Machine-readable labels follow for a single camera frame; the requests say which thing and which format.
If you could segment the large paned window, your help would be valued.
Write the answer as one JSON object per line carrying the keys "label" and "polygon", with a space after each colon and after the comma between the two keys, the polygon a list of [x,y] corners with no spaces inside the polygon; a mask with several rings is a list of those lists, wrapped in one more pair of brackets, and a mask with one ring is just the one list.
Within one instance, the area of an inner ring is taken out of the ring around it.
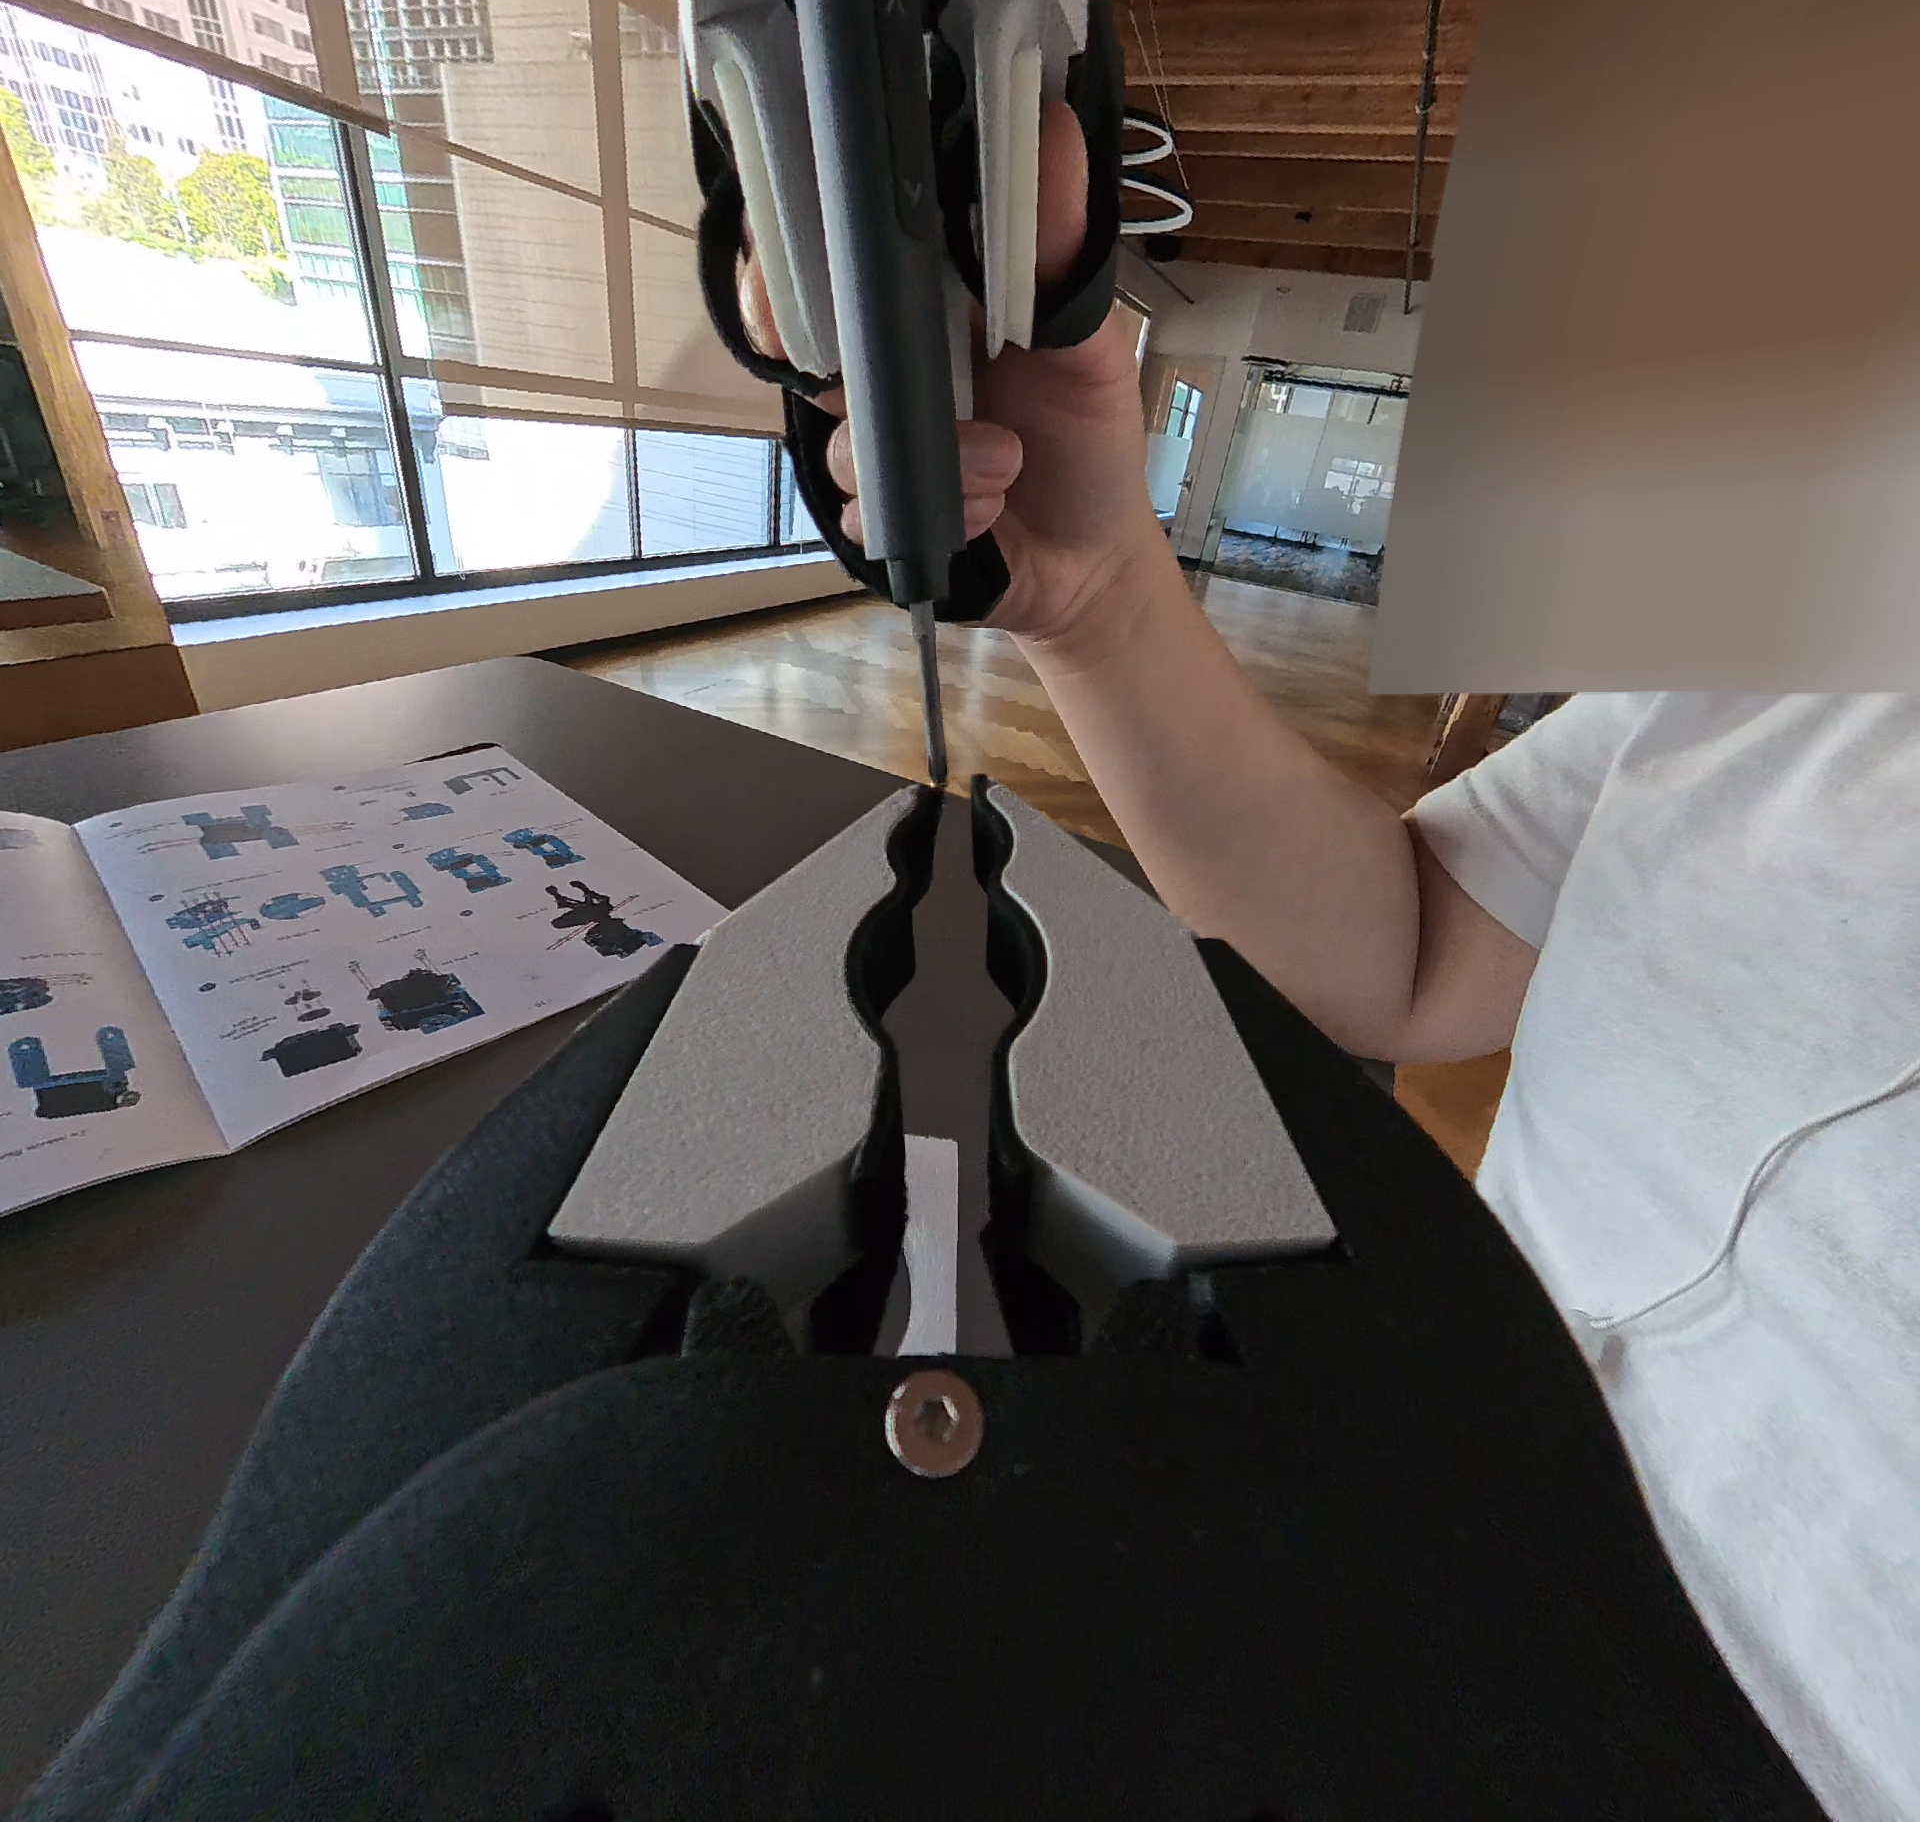
{"label": "large paned window", "polygon": [[5,0],[2,83],[171,611],[818,546],[709,327],[673,0]]}

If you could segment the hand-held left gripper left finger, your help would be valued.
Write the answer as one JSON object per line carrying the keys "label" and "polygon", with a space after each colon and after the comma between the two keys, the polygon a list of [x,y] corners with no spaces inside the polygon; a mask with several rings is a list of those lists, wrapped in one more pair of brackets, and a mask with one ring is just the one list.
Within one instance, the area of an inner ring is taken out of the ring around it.
{"label": "hand-held left gripper left finger", "polygon": [[689,1269],[891,1269],[899,1052],[940,825],[906,787],[719,922],[548,1235]]}

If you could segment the white foam square with hole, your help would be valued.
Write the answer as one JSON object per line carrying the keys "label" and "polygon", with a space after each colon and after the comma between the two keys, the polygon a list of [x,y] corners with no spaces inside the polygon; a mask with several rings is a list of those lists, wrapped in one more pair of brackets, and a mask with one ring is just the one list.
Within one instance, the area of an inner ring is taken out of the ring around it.
{"label": "white foam square with hole", "polygon": [[904,1138],[906,1325],[901,1359],[955,1354],[958,1347],[958,1144],[948,1138]]}

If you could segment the printed instruction booklet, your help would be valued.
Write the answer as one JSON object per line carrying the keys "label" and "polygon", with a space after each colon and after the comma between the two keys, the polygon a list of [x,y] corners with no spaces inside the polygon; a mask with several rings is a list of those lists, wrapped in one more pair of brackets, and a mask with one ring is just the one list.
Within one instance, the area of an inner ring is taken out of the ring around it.
{"label": "printed instruction booklet", "polygon": [[603,999],[725,906],[498,747],[2,817],[2,1211],[228,1156]]}

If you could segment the person's white shirt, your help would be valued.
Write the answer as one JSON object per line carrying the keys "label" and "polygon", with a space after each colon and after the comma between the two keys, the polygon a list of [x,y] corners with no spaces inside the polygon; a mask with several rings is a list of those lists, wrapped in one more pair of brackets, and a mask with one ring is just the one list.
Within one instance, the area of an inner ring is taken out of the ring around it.
{"label": "person's white shirt", "polygon": [[1418,803],[1541,950],[1479,1169],[1740,1688],[1919,1794],[1916,696],[1579,695]]}

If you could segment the black electric screwdriver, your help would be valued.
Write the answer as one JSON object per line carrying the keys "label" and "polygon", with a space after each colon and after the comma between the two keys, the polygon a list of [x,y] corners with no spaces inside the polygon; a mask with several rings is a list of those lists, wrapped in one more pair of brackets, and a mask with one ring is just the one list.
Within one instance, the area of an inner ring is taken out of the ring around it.
{"label": "black electric screwdriver", "polygon": [[948,782],[939,604],[965,551],[922,0],[794,0],[862,544],[909,611]]}

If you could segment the person's right forearm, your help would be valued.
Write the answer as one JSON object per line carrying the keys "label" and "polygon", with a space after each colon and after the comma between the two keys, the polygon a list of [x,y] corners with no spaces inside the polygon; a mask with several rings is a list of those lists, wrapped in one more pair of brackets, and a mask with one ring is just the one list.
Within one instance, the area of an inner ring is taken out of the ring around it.
{"label": "person's right forearm", "polygon": [[1166,909],[1350,1054],[1509,1048],[1539,950],[1268,706],[1162,539],[1018,635]]}

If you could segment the dark grey desk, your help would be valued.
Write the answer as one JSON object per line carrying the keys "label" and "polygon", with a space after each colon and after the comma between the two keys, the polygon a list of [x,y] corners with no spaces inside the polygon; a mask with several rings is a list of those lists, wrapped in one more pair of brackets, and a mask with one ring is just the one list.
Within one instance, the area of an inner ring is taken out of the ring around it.
{"label": "dark grey desk", "polygon": [[[5,1217],[5,1797],[84,1722],[218,1517],[377,1235],[548,1175],[653,994],[588,1004],[231,1158]],[[967,1360],[974,1464],[885,1445],[909,1364],[719,1334],[709,1299],[529,1235],[381,1288],[266,1502],[266,1578],[161,1766],[89,1815],[1277,1819],[1245,1607],[1186,1600],[1127,1405],[1237,1399],[1174,1354]],[[1171,1594],[1158,1598],[1154,1586]]]}

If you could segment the person's right hand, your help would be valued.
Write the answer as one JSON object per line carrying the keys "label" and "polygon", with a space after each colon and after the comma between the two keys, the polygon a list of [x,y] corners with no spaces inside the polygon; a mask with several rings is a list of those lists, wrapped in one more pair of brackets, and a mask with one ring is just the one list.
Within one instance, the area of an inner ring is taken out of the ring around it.
{"label": "person's right hand", "polygon": [[[1088,138],[1067,103],[1042,106],[1038,140],[1036,278],[1063,289],[1082,270],[1092,220]],[[733,276],[743,335],[760,356],[786,356],[767,294],[752,229],[735,229]],[[1099,332],[1073,347],[1009,342],[982,355],[972,308],[972,420],[958,423],[965,518],[970,540],[991,536],[1009,589],[993,627],[1029,642],[1067,644],[1084,611],[1146,544],[1166,555],[1145,478],[1139,332],[1118,302]],[[818,404],[786,401],[792,471],[816,529],[850,570],[887,570],[862,555],[849,407],[842,390]]]}

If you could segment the grey rug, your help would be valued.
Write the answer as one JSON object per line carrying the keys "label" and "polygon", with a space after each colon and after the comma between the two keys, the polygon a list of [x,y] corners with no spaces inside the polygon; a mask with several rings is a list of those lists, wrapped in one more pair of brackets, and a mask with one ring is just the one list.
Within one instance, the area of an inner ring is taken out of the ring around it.
{"label": "grey rug", "polygon": [[1215,576],[1353,608],[1381,604],[1383,558],[1327,539],[1223,533]]}

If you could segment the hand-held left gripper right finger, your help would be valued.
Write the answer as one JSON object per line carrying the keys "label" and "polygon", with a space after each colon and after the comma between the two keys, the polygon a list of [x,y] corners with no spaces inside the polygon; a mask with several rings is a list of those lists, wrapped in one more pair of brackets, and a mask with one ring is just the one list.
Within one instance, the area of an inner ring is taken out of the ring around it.
{"label": "hand-held left gripper right finger", "polygon": [[1195,935],[1064,828],[972,782],[995,1054],[997,1255],[1120,1291],[1333,1250],[1308,1179]]}

